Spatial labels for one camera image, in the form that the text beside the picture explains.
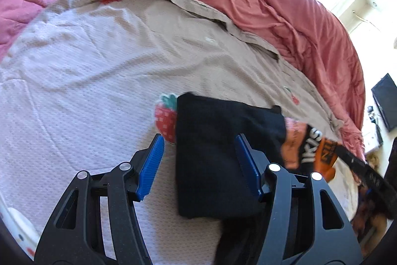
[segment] television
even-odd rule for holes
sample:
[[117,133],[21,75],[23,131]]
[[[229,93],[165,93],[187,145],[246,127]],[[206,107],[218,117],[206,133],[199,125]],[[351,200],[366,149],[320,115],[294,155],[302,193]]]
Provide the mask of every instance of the television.
[[389,74],[384,76],[372,89],[376,105],[388,131],[397,127],[397,87]]

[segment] red comforter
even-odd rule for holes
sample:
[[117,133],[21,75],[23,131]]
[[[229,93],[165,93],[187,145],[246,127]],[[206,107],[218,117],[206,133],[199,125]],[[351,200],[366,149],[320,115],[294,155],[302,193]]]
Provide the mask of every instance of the red comforter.
[[200,0],[271,43],[317,87],[344,124],[343,144],[364,158],[363,70],[343,25],[316,0]]

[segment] bed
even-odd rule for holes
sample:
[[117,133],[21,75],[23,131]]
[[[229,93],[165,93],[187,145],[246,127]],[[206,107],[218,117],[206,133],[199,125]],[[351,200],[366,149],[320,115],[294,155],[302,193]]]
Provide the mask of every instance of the bed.
[[[21,216],[26,231],[43,230],[76,172],[106,172],[147,147],[161,93],[280,105],[362,156],[361,66],[343,26],[315,0],[0,4],[0,190],[3,205],[33,224]],[[178,216],[174,155],[166,146],[136,207],[142,234],[154,264],[210,264],[219,222]],[[330,186],[352,218],[357,187],[346,165],[336,169]],[[109,230],[104,240],[112,255]]]

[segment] red strawberry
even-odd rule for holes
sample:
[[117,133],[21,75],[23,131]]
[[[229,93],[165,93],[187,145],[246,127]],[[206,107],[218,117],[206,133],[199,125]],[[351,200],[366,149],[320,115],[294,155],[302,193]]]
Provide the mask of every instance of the red strawberry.
[[164,139],[175,144],[176,111],[167,108],[162,102],[156,104],[154,120],[159,133]]

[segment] beige blanket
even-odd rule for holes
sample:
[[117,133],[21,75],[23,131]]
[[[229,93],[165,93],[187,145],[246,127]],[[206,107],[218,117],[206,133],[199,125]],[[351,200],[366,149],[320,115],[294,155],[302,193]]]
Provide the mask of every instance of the beige blanket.
[[[58,0],[0,65],[5,199],[43,230],[78,171],[107,172],[146,148],[158,96],[186,91],[280,105],[285,116],[338,138],[340,122],[301,72],[199,1]],[[155,265],[211,264],[219,223],[178,216],[174,167],[175,147],[166,145],[150,195],[135,204],[147,249]],[[336,168],[330,185],[351,218],[357,188],[342,162]]]

